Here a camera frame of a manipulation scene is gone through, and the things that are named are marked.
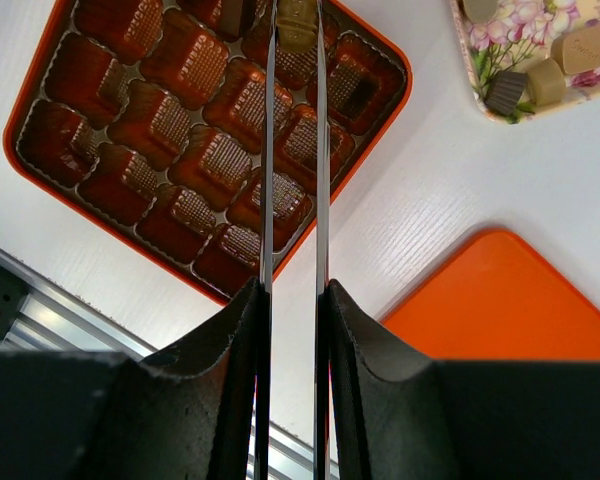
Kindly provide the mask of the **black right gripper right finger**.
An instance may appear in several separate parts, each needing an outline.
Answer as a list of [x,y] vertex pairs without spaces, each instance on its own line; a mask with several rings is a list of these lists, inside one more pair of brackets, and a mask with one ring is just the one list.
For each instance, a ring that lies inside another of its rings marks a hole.
[[344,479],[600,479],[600,362],[436,360],[328,287]]

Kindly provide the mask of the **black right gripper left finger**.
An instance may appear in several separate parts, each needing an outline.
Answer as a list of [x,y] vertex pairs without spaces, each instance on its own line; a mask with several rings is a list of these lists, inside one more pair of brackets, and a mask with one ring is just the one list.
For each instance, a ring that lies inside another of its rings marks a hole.
[[141,361],[0,352],[0,479],[242,479],[262,292]]

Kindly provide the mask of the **metal tongs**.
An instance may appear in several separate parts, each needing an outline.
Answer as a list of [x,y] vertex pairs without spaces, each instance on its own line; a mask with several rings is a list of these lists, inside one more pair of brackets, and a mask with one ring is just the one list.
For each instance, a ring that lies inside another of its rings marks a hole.
[[265,43],[266,66],[264,83],[264,119],[261,155],[260,179],[260,217],[261,247],[259,272],[259,320],[257,387],[255,411],[255,454],[254,477],[269,477],[270,444],[270,389],[271,389],[271,342],[272,342],[272,285],[274,277],[274,254],[284,252],[289,242],[300,231],[310,210],[307,195],[300,192],[301,187],[290,179],[275,172],[282,152],[282,142],[289,137],[291,128],[287,125],[291,116],[300,111],[295,97],[288,89],[297,86],[286,78],[276,82],[282,71],[282,63],[277,54],[299,57],[312,54],[315,67],[324,64],[324,32],[322,25],[323,7],[317,1],[317,40],[313,48],[304,54],[284,51],[278,43],[276,29],[278,1],[271,1],[266,12],[269,16]]

